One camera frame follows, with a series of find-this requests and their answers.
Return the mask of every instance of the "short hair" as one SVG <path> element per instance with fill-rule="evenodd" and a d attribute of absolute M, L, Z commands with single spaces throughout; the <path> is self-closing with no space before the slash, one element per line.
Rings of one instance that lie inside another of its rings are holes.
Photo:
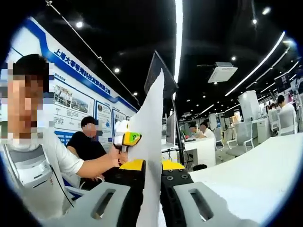
<path fill-rule="evenodd" d="M 189 124 L 189 128 L 195 128 L 196 127 L 196 122 L 190 122 Z"/>
<path fill-rule="evenodd" d="M 281 104 L 281 103 L 283 103 L 284 101 L 285 101 L 284 96 L 283 96 L 283 95 L 279 95 L 279 97 L 278 97 L 278 104 Z"/>
<path fill-rule="evenodd" d="M 95 120 L 95 118 L 93 118 L 92 116 L 87 116 L 87 117 L 82 119 L 81 128 L 83 128 L 85 125 L 87 125 L 89 123 L 97 125 L 97 121 Z"/>
<path fill-rule="evenodd" d="M 205 127 L 208 128 L 208 124 L 207 124 L 206 122 L 202 122 L 202 123 L 200 124 L 200 126 L 201 126 L 201 125 L 204 125 Z"/>
<path fill-rule="evenodd" d="M 25 82 L 30 82 L 33 76 L 36 80 L 43 82 L 43 92 L 49 88 L 49 67 L 47 60 L 39 54 L 29 54 L 20 58 L 14 63 L 13 75 L 24 75 Z"/>

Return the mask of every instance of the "black stand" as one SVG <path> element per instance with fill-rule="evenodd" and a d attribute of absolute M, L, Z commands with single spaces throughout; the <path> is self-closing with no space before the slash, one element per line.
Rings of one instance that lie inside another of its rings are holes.
<path fill-rule="evenodd" d="M 177 110 L 176 110 L 176 104 L 173 97 L 171 97 L 172 106 L 176 115 L 176 133 L 177 133 L 177 140 L 178 140 L 178 147 L 179 147 L 179 155 L 180 155 L 180 163 L 184 166 L 184 146 L 181 140 L 181 134 L 180 134 L 180 128 L 179 128 L 179 122 L 178 122 L 178 116 L 177 116 Z"/>

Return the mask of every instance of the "black ceiling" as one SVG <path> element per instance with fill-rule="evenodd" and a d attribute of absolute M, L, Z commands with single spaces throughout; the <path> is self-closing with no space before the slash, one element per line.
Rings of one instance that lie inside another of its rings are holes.
<path fill-rule="evenodd" d="M 84 22 L 84 27 L 77 29 L 78 33 L 103 58 L 109 68 L 121 68 L 121 72 L 117 74 L 118 78 L 131 92 L 138 92 L 140 104 L 145 99 L 143 86 L 154 50 L 158 51 L 169 70 L 174 73 L 174 0 L 53 0 L 53 6 L 72 25 L 79 20 Z M 225 97 L 227 92 L 264 59 L 282 33 L 282 30 L 271 22 L 272 12 L 262 15 L 265 6 L 264 1 L 255 1 L 252 4 L 250 0 L 183 1 L 183 42 L 176 98 L 179 116 L 191 110 L 193 114 L 200 113 L 212 104 L 212 112 L 224 111 L 234 106 L 239 94 L 246 91 L 246 87 L 287 49 L 287 46 L 281 43 L 248 80 Z M 258 20 L 256 25 L 252 24 L 254 14 Z M 34 17 L 72 54 L 123 98 L 139 108 L 135 99 L 51 7 L 45 7 L 44 11 Z M 232 56 L 237 57 L 232 63 L 238 70 L 231 79 L 217 85 L 207 83 L 215 62 L 231 62 Z M 272 84 L 280 72 L 288 71 L 298 59 L 297 50 L 292 47 L 273 70 L 249 90 L 256 90 L 258 97 L 267 95 L 269 90 L 262 94 L 260 91 Z M 170 108 L 171 104 L 167 103 L 164 112 L 167 113 Z"/>

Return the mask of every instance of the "white paper sheet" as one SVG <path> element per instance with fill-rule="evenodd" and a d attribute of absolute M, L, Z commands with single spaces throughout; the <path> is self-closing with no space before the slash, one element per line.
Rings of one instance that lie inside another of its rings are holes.
<path fill-rule="evenodd" d="M 139 143 L 130 147 L 128 159 L 146 161 L 143 204 L 137 227 L 157 227 L 161 181 L 161 132 L 164 74 L 155 80 L 140 110 L 130 119 L 129 129 L 142 134 Z"/>

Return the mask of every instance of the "black t-shirt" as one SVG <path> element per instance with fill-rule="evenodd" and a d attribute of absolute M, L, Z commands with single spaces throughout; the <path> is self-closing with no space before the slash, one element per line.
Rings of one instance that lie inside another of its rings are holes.
<path fill-rule="evenodd" d="M 75 148 L 79 158 L 83 159 L 84 161 L 96 159 L 106 154 L 106 151 L 100 142 L 93 141 L 92 138 L 87 137 L 81 131 L 74 133 L 66 146 Z M 114 177 L 117 169 L 118 168 L 113 167 L 104 172 L 102 175 L 104 176 L 105 181 L 109 182 L 110 179 Z"/>

